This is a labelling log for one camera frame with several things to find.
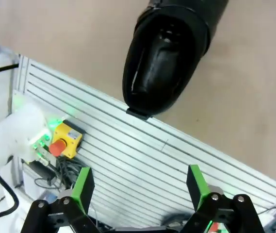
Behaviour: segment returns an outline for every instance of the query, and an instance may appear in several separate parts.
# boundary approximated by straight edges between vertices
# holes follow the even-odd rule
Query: metal frame
[[[20,64],[16,90],[87,131],[78,156],[94,170],[100,220],[111,214],[125,226],[151,226],[194,209],[183,185],[188,164],[229,198],[249,195],[257,212],[276,205],[276,181],[258,171],[156,119],[129,116],[124,103],[58,71],[26,57]]]

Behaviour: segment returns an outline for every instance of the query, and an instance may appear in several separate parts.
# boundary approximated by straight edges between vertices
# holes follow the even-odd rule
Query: red button
[[[58,157],[65,150],[65,148],[66,148],[65,141],[62,139],[58,139],[54,143],[50,144],[49,151],[53,156]]]

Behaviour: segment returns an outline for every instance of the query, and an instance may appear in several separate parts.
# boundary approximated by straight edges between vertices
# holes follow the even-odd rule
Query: wooden tabletop
[[[148,0],[0,0],[0,44],[123,100]],[[230,0],[175,105],[157,116],[276,180],[276,1]]]

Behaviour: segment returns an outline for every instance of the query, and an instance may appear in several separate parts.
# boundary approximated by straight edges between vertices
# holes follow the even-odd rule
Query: screw
[[[244,198],[243,198],[242,196],[239,196],[239,197],[238,197],[238,201],[244,202]]]
[[[68,204],[69,204],[69,202],[70,202],[70,200],[69,200],[69,199],[65,199],[65,200],[64,200],[64,204],[65,204],[65,205],[68,205]]]
[[[212,200],[219,200],[219,196],[216,194],[213,194],[211,198]]]

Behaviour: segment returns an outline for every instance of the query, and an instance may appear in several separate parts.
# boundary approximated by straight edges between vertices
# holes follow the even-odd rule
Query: green strip
[[[200,199],[199,199],[199,204],[197,208],[199,209],[204,198],[210,193],[210,189],[199,169],[199,166],[198,165],[190,165],[190,166],[200,192]]]
[[[72,194],[71,194],[71,198],[73,198],[73,200],[75,200],[77,202],[77,204],[79,205],[80,209],[84,212],[84,208],[83,208],[83,204],[81,202],[81,194],[89,173],[90,167],[83,167],[80,171],[80,174],[78,176],[78,179],[76,180],[76,183],[74,185]]]

